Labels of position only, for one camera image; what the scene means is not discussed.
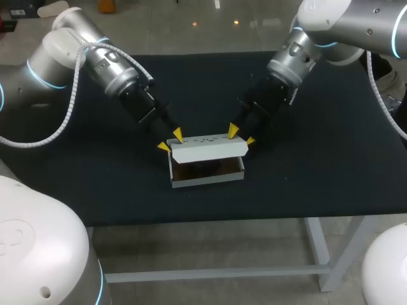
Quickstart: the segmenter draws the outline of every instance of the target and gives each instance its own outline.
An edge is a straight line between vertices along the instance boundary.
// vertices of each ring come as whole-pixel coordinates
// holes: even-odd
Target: open box
[[[244,178],[242,156],[248,151],[245,140],[227,134],[167,141],[170,178],[173,188],[198,186]]]

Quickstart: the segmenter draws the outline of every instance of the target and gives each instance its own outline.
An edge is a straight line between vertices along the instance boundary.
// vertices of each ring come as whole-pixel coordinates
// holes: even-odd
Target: white table leg
[[[312,253],[315,262],[318,265],[327,265],[329,263],[329,251],[326,245],[324,232],[322,232],[321,222],[318,217],[309,217],[305,219],[308,238],[310,239]]]
[[[329,260],[330,272],[319,278],[322,292],[333,291],[341,284],[343,275],[365,249],[366,241],[374,232],[379,217],[379,215],[352,217],[341,243]]]
[[[89,239],[92,240],[92,238],[93,238],[93,227],[86,227],[86,231],[88,232]]]

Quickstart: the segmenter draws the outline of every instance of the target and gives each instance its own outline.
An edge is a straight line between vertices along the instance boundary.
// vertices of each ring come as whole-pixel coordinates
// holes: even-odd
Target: black tablecloth
[[[266,75],[271,57],[136,59],[156,78],[157,96],[173,100],[171,113],[188,137],[226,133],[237,96]],[[244,180],[184,189],[171,188],[165,153],[150,146],[120,103],[85,72],[80,78],[74,116],[60,139],[33,151],[2,147],[0,157],[22,182],[66,203],[87,226],[407,212],[407,153],[358,63],[318,63],[293,106],[245,160]],[[23,136],[16,119],[8,135],[46,135],[44,126],[60,123],[68,96],[52,118],[28,119]]]

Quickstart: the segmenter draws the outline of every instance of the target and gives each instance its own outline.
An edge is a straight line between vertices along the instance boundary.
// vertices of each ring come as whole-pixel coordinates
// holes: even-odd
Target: orange object
[[[100,13],[114,13],[116,11],[116,5],[114,0],[98,0],[98,9]]]

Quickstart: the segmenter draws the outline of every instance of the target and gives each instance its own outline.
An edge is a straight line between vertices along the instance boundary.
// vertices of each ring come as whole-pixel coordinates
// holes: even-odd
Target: box lid
[[[183,143],[169,139],[172,157],[178,163],[236,158],[246,155],[249,148],[242,138],[228,138],[228,134],[184,138]]]

